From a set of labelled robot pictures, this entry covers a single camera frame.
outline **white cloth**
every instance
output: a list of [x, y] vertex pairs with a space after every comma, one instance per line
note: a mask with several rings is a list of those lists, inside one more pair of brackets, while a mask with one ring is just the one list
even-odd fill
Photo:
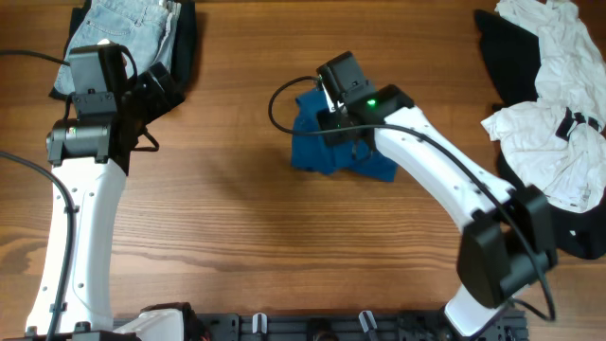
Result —
[[509, 165], [553, 206], [582, 213], [597, 206], [606, 186], [606, 140], [587, 124], [569, 142], [555, 136], [566, 107], [606, 122], [606, 65], [569, 1], [501, 0], [499, 14], [539, 37], [539, 99], [503, 109], [482, 122], [501, 140]]

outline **blue shorts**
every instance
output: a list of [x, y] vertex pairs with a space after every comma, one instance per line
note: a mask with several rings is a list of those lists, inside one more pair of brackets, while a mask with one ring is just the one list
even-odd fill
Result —
[[[162, 62], [170, 70], [180, 4], [158, 0], [93, 0], [84, 21], [74, 33], [65, 59], [69, 61], [72, 48], [96, 45], [103, 39], [125, 45], [131, 51], [139, 73], [154, 63]], [[130, 61], [127, 75], [133, 74]], [[64, 95], [74, 91], [69, 66], [61, 66], [55, 88]]]

